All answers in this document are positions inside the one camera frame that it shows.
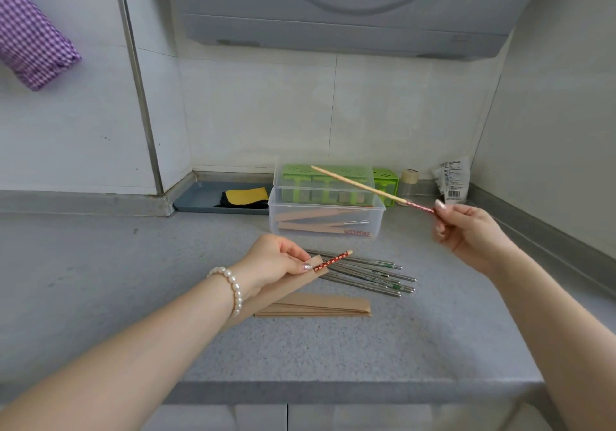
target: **gray tray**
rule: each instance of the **gray tray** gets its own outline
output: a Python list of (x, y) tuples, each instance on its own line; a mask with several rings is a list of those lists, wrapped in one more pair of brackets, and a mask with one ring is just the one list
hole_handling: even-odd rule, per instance
[(238, 182), (196, 182), (177, 198), (173, 206), (180, 212), (210, 212), (212, 214), (254, 214), (265, 216), (267, 209), (235, 209), (233, 207), (214, 207), (220, 204), (220, 197), (228, 190), (250, 190), (265, 186), (267, 194), (272, 192), (269, 183)]

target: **person's right arm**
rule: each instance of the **person's right arm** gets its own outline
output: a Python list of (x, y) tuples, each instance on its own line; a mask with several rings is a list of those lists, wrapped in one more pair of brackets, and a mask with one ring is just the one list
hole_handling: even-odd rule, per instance
[(486, 211), (440, 201), (435, 210), (435, 240), (495, 285), (569, 429), (616, 429), (616, 335)]

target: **gingham towel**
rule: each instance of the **gingham towel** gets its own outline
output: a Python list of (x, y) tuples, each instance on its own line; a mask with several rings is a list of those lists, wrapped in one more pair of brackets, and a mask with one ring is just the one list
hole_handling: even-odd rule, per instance
[(39, 90), (81, 60), (32, 0), (0, 0), (0, 60)]

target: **kitchen counter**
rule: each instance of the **kitchen counter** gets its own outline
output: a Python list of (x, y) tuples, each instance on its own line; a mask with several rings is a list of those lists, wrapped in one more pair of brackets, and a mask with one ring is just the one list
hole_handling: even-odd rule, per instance
[[(373, 241), (297, 238), (395, 260), (417, 291), (394, 299), (315, 281), (304, 290), (366, 297), (372, 317), (250, 318), (214, 339), (167, 403), (463, 403), (541, 389), (497, 291), (430, 240), (431, 222), (396, 206)], [(0, 215), (0, 403), (232, 264), (266, 231), (256, 215)], [(515, 237), (616, 330), (609, 295)]]

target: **pearl bracelet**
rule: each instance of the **pearl bracelet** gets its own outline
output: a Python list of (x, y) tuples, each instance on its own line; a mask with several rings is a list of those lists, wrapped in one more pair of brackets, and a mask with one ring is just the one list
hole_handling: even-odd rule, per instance
[(240, 285), (235, 281), (233, 273), (226, 267), (214, 267), (211, 271), (208, 272), (208, 277), (213, 274), (224, 275), (231, 284), (231, 288), (233, 288), (235, 294), (235, 307), (233, 314), (231, 314), (231, 317), (235, 318), (238, 314), (240, 314), (240, 310), (242, 309), (242, 293), (240, 292)]

